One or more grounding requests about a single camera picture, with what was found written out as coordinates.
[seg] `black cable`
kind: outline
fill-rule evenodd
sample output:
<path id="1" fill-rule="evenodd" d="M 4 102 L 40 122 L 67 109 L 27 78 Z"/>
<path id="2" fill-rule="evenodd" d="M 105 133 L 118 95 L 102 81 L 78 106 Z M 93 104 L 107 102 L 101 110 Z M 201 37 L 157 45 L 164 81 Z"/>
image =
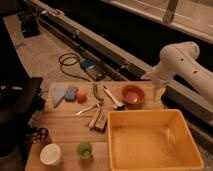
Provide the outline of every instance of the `black cable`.
<path id="1" fill-rule="evenodd" d="M 72 62 L 72 63 L 66 63 L 67 60 L 69 60 L 69 59 L 75 59 L 75 61 Z M 67 72 L 64 71 L 64 69 L 63 69 L 63 66 L 73 66 L 73 65 L 75 65 L 75 64 L 77 64 L 77 63 L 80 64 L 80 58 L 79 58 L 79 56 L 78 56 L 77 54 L 71 53 L 71 52 L 70 52 L 70 53 L 65 53 L 65 54 L 61 55 L 61 56 L 58 58 L 58 61 L 59 61 L 59 63 L 60 63 L 60 70 L 61 70 L 61 72 L 64 73 L 65 75 L 68 75 L 68 76 L 73 77 L 73 78 L 79 78 L 79 79 L 82 79 L 82 80 L 85 80 L 85 81 L 90 82 L 90 80 L 87 79 L 87 78 L 84 78 L 84 77 L 80 77 L 80 76 L 77 76 L 77 75 L 73 75 L 73 74 L 67 73 Z"/>

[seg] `yellow plastic bin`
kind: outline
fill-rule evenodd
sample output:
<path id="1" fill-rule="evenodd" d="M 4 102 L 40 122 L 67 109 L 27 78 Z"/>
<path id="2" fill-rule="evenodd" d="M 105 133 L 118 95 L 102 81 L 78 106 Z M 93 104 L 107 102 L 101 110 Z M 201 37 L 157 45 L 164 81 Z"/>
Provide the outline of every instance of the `yellow plastic bin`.
<path id="1" fill-rule="evenodd" d="M 129 110 L 108 114 L 112 171 L 185 171 L 204 167 L 179 110 Z"/>

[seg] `orange bowl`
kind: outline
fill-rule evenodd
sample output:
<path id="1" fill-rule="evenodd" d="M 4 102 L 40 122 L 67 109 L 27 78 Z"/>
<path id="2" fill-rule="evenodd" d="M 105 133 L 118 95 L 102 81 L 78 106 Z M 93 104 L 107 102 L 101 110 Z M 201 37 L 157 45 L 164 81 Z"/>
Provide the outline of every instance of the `orange bowl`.
<path id="1" fill-rule="evenodd" d="M 144 91 L 136 85 L 125 85 L 122 89 L 123 101 L 129 104 L 140 104 L 144 100 Z"/>

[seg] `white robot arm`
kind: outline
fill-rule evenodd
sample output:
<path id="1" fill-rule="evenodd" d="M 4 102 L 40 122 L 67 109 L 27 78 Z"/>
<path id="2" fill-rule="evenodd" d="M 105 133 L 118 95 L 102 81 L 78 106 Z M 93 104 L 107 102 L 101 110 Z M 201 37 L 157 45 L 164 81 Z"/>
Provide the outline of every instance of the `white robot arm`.
<path id="1" fill-rule="evenodd" d="M 213 73 L 195 61 L 199 53 L 194 42 L 165 46 L 160 52 L 159 64 L 149 73 L 150 79 L 157 88 L 161 88 L 178 74 L 213 105 Z"/>

